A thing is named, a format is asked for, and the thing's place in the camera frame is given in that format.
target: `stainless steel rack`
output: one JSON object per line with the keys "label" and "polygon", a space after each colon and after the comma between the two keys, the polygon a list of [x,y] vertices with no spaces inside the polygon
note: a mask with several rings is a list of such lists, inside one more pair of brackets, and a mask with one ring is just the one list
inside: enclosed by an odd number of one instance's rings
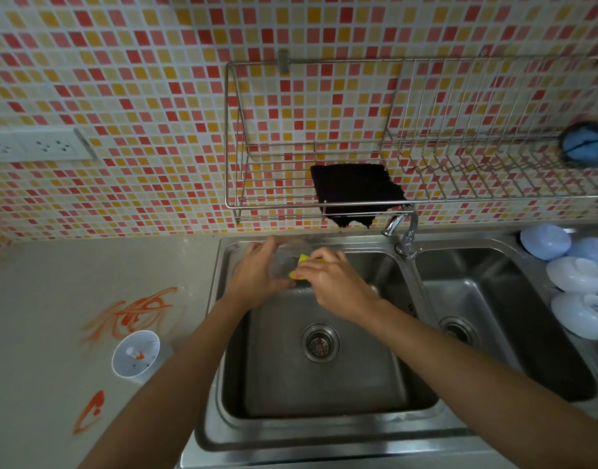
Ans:
{"label": "stainless steel rack", "polygon": [[[262,134],[267,107],[284,102],[295,116]],[[294,128],[298,105],[311,132]],[[323,205],[598,197],[598,169],[556,146],[581,119],[598,120],[598,56],[230,62],[225,205],[241,222],[322,218]],[[310,166],[335,163],[383,164],[407,200],[319,204]]]}

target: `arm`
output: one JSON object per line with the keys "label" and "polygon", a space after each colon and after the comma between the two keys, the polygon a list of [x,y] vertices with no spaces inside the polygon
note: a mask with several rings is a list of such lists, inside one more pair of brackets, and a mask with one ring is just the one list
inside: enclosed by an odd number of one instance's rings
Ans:
{"label": "arm", "polygon": [[343,252],[319,249],[310,259],[296,273],[310,281],[319,304],[390,347],[507,459],[523,468],[598,468],[598,422],[521,373],[379,299]]}
{"label": "arm", "polygon": [[274,237],[264,244],[249,244],[225,295],[184,346],[121,410],[79,469],[175,466],[206,404],[234,329],[249,309],[294,284],[270,276],[275,249]]}

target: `forearm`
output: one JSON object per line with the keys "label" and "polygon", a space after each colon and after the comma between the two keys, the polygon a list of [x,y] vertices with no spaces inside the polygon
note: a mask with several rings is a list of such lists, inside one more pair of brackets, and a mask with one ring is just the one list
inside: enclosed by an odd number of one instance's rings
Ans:
{"label": "forearm", "polygon": [[471,429],[525,468],[598,467],[598,423],[511,368],[381,300],[360,323]]}
{"label": "forearm", "polygon": [[174,467],[243,315],[237,300],[219,300],[184,346],[132,397],[79,468]]}

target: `hand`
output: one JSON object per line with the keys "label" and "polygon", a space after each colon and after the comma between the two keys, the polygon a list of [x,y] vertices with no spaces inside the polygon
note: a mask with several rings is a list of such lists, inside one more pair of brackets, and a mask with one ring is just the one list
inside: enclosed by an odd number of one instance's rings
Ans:
{"label": "hand", "polygon": [[380,300],[342,251],[334,253],[326,247],[319,248],[309,260],[299,263],[295,273],[312,284],[319,305],[357,324]]}
{"label": "hand", "polygon": [[224,298],[229,298],[247,312],[261,305],[274,292],[295,285],[292,279],[275,279],[269,272],[272,255],[280,242],[271,235],[264,243],[251,242],[231,277]]}

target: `double sink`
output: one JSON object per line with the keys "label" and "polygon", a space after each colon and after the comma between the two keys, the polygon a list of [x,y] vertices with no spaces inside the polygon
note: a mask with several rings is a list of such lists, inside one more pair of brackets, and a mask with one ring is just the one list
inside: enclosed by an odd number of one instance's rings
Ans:
{"label": "double sink", "polygon": [[[598,225],[572,229],[598,236]],[[394,237],[302,236],[347,253],[402,313],[443,330],[598,419],[598,342],[564,331],[545,263],[508,227],[421,233],[406,260]],[[209,308],[248,242],[221,241]],[[254,465],[487,449],[404,362],[337,318],[300,281],[251,310],[219,366],[182,467]]]}

